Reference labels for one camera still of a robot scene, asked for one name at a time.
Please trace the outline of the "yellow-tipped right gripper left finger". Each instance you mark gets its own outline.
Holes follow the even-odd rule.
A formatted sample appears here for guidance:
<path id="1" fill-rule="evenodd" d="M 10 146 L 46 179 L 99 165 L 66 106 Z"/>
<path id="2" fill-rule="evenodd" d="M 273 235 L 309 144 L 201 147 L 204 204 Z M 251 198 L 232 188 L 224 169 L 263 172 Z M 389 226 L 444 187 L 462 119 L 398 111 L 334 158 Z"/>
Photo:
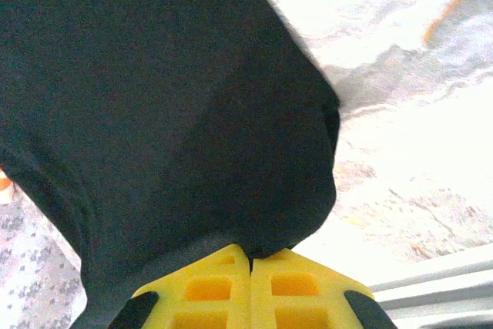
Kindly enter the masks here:
<path id="1" fill-rule="evenodd" d="M 248 328 L 250 264 L 236 244 L 140 287 L 111 328 Z"/>

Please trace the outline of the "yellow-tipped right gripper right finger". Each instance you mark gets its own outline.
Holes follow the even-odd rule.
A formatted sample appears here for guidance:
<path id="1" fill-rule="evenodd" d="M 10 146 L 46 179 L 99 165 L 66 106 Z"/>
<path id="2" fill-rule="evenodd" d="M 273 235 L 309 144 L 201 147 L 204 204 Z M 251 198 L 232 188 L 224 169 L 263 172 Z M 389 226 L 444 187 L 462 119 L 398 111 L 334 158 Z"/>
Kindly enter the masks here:
<path id="1" fill-rule="evenodd" d="M 395 328 L 362 283 L 284 249 L 252 260 L 252 328 Z"/>

